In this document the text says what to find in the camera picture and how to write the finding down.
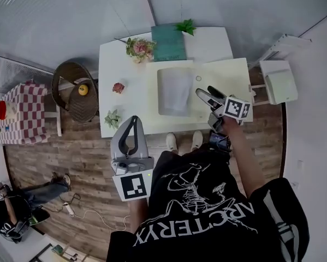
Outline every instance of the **wooden floor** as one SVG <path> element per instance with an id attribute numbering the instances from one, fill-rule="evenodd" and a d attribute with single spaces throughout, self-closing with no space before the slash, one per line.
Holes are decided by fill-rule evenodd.
<path id="1" fill-rule="evenodd" d="M 252 71 L 251 83 L 263 83 L 259 70 Z M 266 99 L 264 90 L 257 93 L 256 100 Z M 279 176 L 281 166 L 281 107 L 269 104 L 255 106 L 253 115 L 254 122 L 245 123 L 243 129 L 266 179 L 272 180 Z M 63 136 L 59 138 L 55 122 L 48 122 L 47 129 L 51 138 L 45 144 L 6 146 L 14 183 L 19 187 L 27 187 L 49 181 L 53 171 L 60 175 L 68 173 L 72 180 L 72 191 L 61 197 L 68 201 L 74 193 L 81 196 L 81 200 L 72 203 L 76 215 L 82 217 L 86 210 L 96 210 L 108 225 L 123 229 L 123 218 L 128 215 L 128 207 L 120 200 L 111 178 L 110 140 L 100 136 L 99 117 L 89 123 L 77 124 L 67 113 L 62 112 L 62 128 Z M 176 133 L 181 154 L 190 150 L 192 134 L 193 132 Z M 147 135 L 146 140 L 150 156 L 157 160 L 165 150 L 165 134 Z M 243 191 L 234 158 L 231 159 L 230 168 Z M 57 210 L 62 204 L 60 199 L 55 199 L 45 206 Z M 71 218 L 66 209 L 50 213 L 51 218 L 38 225 L 38 229 L 65 243 L 76 235 L 72 247 L 93 257 L 106 259 L 111 230 L 98 215 L 88 213 L 85 219 L 80 219 Z"/>

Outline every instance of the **teal book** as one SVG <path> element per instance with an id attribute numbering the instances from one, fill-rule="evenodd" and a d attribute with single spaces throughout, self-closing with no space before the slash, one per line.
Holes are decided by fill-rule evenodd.
<path id="1" fill-rule="evenodd" d="M 151 27 L 152 40 L 156 41 L 153 59 L 157 61 L 186 60 L 184 37 L 175 24 Z"/>

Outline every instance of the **white cable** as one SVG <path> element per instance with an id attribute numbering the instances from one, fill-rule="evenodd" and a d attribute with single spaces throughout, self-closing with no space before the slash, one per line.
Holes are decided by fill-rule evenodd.
<path id="1" fill-rule="evenodd" d="M 112 229 L 112 230 L 114 230 L 114 231 L 126 231 L 127 230 L 127 226 L 126 226 L 126 223 L 125 223 L 125 220 L 126 220 L 126 218 L 127 217 L 129 217 L 129 216 L 125 216 L 124 218 L 123 218 L 123 224 L 124 224 L 124 229 L 123 230 L 118 230 L 118 229 L 116 229 L 116 228 L 112 228 L 112 227 L 110 227 L 110 226 L 108 226 L 106 223 L 105 223 L 105 221 L 104 221 L 104 219 L 103 219 L 103 217 L 100 215 L 100 213 L 98 213 L 97 211 L 93 211 L 93 210 L 88 210 L 88 211 L 86 211 L 85 212 L 85 215 L 83 216 L 83 217 L 80 217 L 80 216 L 77 216 L 77 215 L 73 215 L 73 216 L 71 216 L 71 217 L 78 217 L 78 218 L 81 218 L 81 219 L 84 219 L 85 217 L 86 217 L 86 213 L 87 212 L 95 212 L 101 219 L 102 219 L 102 221 L 103 221 L 103 223 L 107 226 L 107 227 L 109 227 L 110 229 Z"/>

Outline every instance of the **green plant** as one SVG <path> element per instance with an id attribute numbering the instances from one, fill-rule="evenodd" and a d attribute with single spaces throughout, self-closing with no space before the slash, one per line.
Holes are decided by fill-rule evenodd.
<path id="1" fill-rule="evenodd" d="M 118 129 L 118 124 L 121 123 L 122 118 L 117 115 L 117 110 L 113 112 L 108 111 L 108 115 L 105 118 L 105 123 L 108 124 L 109 128 L 113 127 L 114 129 Z"/>
<path id="2" fill-rule="evenodd" d="M 152 59 L 152 50 L 156 42 L 142 38 L 128 38 L 126 44 L 127 55 L 134 57 L 135 63 L 140 63 L 145 58 Z"/>
<path id="3" fill-rule="evenodd" d="M 178 31 L 184 31 L 186 33 L 189 33 L 190 35 L 194 36 L 194 30 L 196 28 L 193 26 L 192 19 L 184 20 L 183 22 L 179 22 L 176 24 L 176 30 Z"/>

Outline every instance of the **red object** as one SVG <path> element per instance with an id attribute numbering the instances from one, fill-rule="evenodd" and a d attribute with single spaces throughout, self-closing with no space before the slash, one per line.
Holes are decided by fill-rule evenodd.
<path id="1" fill-rule="evenodd" d="M 124 90 L 124 85 L 117 82 L 114 84 L 114 87 L 112 88 L 112 91 L 121 94 L 122 91 Z"/>
<path id="2" fill-rule="evenodd" d="M 0 120 L 4 120 L 7 113 L 5 101 L 0 101 Z"/>

